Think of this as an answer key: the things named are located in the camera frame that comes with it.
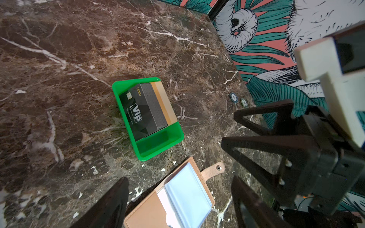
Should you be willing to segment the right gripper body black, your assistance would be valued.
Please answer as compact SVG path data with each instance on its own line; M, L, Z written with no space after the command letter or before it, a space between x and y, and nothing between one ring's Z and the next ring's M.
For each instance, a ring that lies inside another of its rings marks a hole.
M311 208L331 215L359 181L365 153L321 107L290 117L290 202L312 197Z

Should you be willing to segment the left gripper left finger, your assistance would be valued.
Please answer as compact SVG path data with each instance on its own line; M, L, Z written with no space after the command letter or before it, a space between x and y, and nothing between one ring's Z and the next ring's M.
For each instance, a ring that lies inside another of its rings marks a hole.
M120 178L115 185L72 228L121 228L129 196L128 178Z

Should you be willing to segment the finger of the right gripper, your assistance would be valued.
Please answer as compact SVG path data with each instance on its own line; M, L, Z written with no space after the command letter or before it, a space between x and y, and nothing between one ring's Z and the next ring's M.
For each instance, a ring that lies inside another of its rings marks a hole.
M235 111L235 122L242 124L258 135L291 135L295 130L295 118L292 114L294 102L286 99L262 106ZM266 125L261 126L246 116L262 115Z
M317 178L320 150L310 136L231 136L221 147L283 206L309 195Z

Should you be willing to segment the tan leather card holder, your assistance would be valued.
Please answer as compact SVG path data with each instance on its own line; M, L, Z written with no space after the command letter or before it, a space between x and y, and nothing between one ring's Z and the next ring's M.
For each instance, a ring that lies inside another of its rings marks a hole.
M215 206L207 181L224 173L218 162L200 171L189 157L125 218L126 228L199 228Z

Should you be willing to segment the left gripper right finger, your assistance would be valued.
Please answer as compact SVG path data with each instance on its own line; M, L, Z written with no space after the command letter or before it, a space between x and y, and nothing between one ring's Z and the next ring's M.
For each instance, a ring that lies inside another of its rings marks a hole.
M291 227L238 176L233 177L231 191L239 228Z

